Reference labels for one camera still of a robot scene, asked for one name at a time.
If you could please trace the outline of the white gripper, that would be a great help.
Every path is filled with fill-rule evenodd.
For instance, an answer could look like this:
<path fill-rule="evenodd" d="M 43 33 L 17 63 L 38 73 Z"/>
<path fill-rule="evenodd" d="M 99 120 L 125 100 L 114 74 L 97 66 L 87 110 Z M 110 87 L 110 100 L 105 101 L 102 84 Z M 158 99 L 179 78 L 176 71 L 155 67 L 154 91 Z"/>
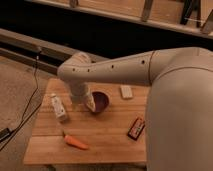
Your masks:
<path fill-rule="evenodd" d="M 86 83 L 75 83 L 69 85 L 70 98 L 73 103 L 85 103 L 86 106 L 94 112 L 96 105 L 91 95 L 90 89 Z"/>

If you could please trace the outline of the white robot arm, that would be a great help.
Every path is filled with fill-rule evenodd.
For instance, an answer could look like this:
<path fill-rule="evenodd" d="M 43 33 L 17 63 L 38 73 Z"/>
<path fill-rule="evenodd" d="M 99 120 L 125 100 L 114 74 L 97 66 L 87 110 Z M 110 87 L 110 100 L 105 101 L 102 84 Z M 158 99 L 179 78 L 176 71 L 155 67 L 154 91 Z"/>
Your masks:
<path fill-rule="evenodd" d="M 78 52 L 57 76 L 75 103 L 89 96 L 89 82 L 148 86 L 147 171 L 213 171 L 212 51 L 172 48 L 96 63 Z"/>

